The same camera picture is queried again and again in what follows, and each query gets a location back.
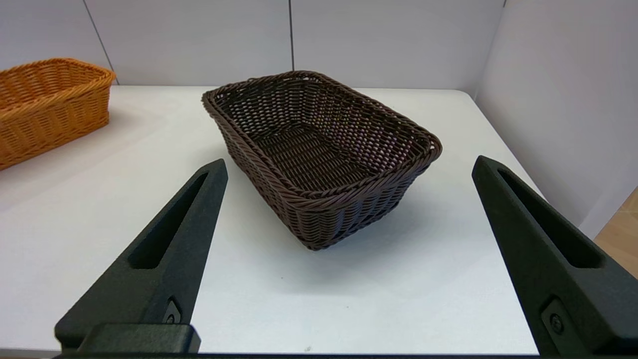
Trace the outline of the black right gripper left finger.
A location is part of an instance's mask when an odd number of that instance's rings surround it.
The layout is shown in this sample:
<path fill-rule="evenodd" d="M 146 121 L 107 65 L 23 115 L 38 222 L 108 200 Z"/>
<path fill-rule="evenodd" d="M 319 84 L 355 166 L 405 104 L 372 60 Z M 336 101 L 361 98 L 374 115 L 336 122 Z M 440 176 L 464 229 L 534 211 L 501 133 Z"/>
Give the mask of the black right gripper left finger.
<path fill-rule="evenodd" d="M 197 350 L 190 321 L 225 195 L 224 160 L 196 171 L 55 325 L 64 350 Z"/>

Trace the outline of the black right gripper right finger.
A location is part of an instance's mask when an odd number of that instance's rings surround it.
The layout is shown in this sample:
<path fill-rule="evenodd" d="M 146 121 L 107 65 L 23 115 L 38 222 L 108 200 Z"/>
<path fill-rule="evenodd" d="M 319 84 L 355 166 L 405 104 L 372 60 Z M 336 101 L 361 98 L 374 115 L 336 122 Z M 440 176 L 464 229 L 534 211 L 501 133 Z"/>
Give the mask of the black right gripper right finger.
<path fill-rule="evenodd" d="M 638 282 L 501 162 L 472 178 L 542 356 L 635 356 Z"/>

